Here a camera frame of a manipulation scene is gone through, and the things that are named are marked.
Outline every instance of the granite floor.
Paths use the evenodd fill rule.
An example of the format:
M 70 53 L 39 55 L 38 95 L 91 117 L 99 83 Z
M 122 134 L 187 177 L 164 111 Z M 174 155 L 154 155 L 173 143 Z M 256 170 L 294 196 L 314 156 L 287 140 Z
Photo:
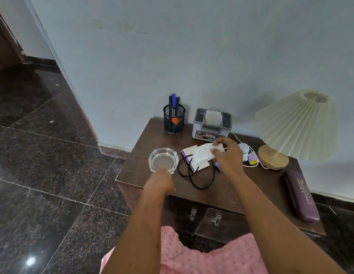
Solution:
M 115 183 L 123 156 L 103 155 L 57 68 L 0 73 L 0 273 L 98 273 L 131 212 Z M 354 273 L 354 212 L 318 205 L 314 241 Z M 186 233 L 201 252 L 224 244 Z

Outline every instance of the drawer handle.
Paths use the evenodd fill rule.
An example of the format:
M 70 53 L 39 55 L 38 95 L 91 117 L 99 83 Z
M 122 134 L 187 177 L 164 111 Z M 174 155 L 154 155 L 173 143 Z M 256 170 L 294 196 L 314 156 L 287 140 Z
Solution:
M 216 215 L 215 220 L 213 220 L 212 222 L 215 223 L 215 226 L 219 226 L 220 220 L 221 220 L 221 216 Z
M 190 221 L 194 221 L 195 220 L 196 212 L 197 212 L 197 210 L 195 210 L 195 209 L 191 210 Z

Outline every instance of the lamp shade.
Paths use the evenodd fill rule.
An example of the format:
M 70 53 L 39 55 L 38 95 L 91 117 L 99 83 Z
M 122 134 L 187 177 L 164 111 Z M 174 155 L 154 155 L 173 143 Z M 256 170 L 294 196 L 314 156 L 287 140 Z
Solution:
M 258 111 L 259 137 L 272 149 L 298 160 L 327 160 L 335 151 L 337 123 L 331 96 L 295 92 Z

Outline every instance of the white cable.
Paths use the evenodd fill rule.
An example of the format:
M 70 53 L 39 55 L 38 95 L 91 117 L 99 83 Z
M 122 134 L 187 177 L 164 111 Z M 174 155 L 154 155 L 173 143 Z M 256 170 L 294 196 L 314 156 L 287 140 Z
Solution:
M 241 142 L 241 140 L 237 137 L 237 135 L 236 135 L 235 133 L 233 133 L 233 134 L 234 134 L 234 136 L 237 138 L 237 140 L 238 140 L 240 143 L 243 143 L 243 142 Z M 250 149 L 252 152 L 255 152 L 251 146 L 248 145 L 248 147 L 249 147 L 249 149 Z M 256 167 L 258 164 L 260 164 L 264 169 L 269 169 L 269 168 L 267 168 L 266 166 L 264 166 L 260 161 L 259 161 L 256 165 L 254 165 L 254 166 L 245 166 L 245 165 L 243 165 L 243 166 L 245 166 L 245 167 Z

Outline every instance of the pen holder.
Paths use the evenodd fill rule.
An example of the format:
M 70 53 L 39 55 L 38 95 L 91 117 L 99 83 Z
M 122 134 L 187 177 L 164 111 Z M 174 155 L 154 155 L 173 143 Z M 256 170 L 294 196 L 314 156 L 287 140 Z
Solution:
M 178 134 L 182 131 L 185 122 L 186 109 L 183 105 L 178 105 L 177 115 L 175 116 L 175 109 L 172 108 L 171 117 L 169 105 L 163 108 L 164 113 L 164 129 L 167 133 Z

